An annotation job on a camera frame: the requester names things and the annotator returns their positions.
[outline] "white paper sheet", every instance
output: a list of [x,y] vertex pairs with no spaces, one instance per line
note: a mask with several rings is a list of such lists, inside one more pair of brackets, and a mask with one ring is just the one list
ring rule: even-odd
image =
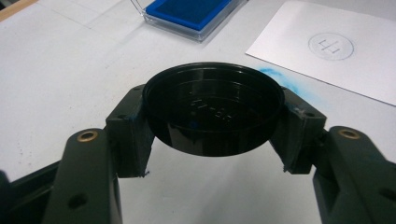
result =
[[289,1],[247,54],[396,105],[396,22]]

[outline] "white table surface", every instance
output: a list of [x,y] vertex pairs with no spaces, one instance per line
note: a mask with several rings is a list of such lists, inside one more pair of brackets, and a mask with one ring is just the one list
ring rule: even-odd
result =
[[[129,89],[195,62],[274,69],[283,75],[281,84],[328,117],[326,129],[358,129],[396,161],[394,106],[245,54],[283,2],[248,1],[203,44],[147,25],[128,0],[40,0],[0,22],[0,169],[13,181],[58,161],[68,136],[103,128]],[[309,2],[396,21],[392,0]],[[123,221],[320,223],[315,170],[290,175],[282,168],[269,143],[214,159],[156,139],[149,175],[120,180]]]

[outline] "blue foam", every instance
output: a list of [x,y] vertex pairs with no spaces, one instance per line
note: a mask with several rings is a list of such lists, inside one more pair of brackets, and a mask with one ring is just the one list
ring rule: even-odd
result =
[[193,30],[201,31],[231,0],[156,0],[146,13]]

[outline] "blue stain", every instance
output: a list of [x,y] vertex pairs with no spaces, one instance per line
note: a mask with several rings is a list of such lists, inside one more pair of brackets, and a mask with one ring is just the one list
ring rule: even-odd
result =
[[287,77],[285,77],[280,72],[278,72],[272,68],[262,68],[262,69],[260,69],[260,71],[262,73],[264,73],[265,75],[267,75],[268,77],[271,77],[273,80],[275,80],[277,82],[277,84],[279,84],[285,88],[288,88],[289,90],[293,91],[297,95],[300,95],[299,88],[297,86],[295,86],[295,84],[292,81],[290,81]]

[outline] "black mechanical arm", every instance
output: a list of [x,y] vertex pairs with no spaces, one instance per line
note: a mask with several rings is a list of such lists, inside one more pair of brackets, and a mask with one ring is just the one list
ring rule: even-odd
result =
[[[102,129],[72,135],[62,160],[9,183],[0,176],[1,223],[121,223],[118,178],[145,176],[154,134],[132,88]],[[357,130],[324,130],[326,117],[288,89],[270,142],[285,172],[309,174],[325,224],[396,223],[396,166]]]

